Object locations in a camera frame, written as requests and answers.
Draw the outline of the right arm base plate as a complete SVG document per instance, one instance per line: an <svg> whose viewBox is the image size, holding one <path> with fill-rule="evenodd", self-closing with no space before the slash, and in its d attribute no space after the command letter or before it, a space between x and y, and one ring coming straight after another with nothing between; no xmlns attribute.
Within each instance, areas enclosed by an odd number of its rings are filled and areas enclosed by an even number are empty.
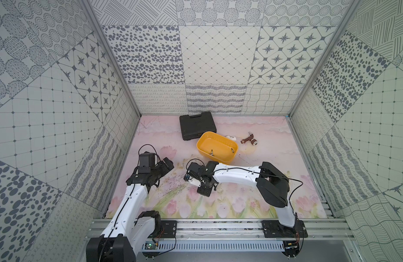
<svg viewBox="0 0 403 262"><path fill-rule="evenodd" d="M264 220L261 225L265 238L308 238L305 223L298 218L293 228L283 226L277 220Z"/></svg>

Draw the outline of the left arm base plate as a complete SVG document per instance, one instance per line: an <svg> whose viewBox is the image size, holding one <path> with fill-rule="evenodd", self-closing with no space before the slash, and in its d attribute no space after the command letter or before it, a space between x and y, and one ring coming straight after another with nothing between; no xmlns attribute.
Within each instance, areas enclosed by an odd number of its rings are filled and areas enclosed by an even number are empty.
<svg viewBox="0 0 403 262"><path fill-rule="evenodd" d="M151 239L173 239L176 237L177 221L175 220L161 220L155 222L155 230L149 236Z"/></svg>

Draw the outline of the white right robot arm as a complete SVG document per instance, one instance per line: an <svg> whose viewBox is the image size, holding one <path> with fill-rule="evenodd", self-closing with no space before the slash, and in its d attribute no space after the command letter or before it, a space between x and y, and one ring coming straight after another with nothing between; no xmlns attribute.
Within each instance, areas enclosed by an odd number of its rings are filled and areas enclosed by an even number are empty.
<svg viewBox="0 0 403 262"><path fill-rule="evenodd" d="M237 167L209 161L207 165L192 162L184 181L197 187L197 193L209 197L220 183L255 187L264 201L273 206L281 226L294 228L296 215L289 203L289 178L269 162L255 167Z"/></svg>

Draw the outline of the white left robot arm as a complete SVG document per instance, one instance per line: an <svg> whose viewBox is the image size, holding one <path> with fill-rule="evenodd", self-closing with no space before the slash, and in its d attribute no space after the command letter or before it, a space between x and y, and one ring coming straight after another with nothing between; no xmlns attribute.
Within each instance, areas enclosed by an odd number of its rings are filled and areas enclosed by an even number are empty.
<svg viewBox="0 0 403 262"><path fill-rule="evenodd" d="M152 186L174 169L173 162L160 159L156 153L139 155L138 164L127 179L125 196L114 217L101 235L91 238L86 246L87 262L135 262L146 240L163 234L159 212L143 211Z"/></svg>

